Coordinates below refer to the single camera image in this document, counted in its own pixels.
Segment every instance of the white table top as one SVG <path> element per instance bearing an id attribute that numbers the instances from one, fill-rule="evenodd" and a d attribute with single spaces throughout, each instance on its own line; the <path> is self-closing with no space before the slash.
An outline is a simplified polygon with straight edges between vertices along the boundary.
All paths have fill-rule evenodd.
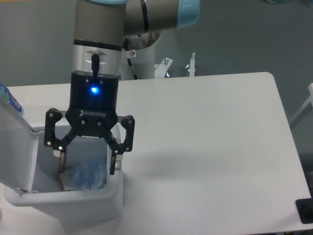
<path id="1" fill-rule="evenodd" d="M 32 125 L 67 110 L 69 84 L 12 87 Z M 295 200 L 310 197 L 269 73 L 123 81 L 117 113 L 136 120 L 125 153 L 124 214 L 61 223 L 6 202 L 1 235 L 244 235 L 311 229 Z"/>

